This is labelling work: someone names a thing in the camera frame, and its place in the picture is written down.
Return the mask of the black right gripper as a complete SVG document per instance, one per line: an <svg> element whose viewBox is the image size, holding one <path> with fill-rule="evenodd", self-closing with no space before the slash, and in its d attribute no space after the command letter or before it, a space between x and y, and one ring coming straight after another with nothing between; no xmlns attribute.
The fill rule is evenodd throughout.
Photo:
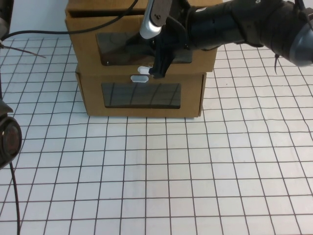
<svg viewBox="0 0 313 235"><path fill-rule="evenodd" d="M150 75L163 78L175 59L175 51L189 49L187 21L193 7L187 0L166 0L162 6L165 23L160 34L160 43L155 41L155 58Z"/></svg>

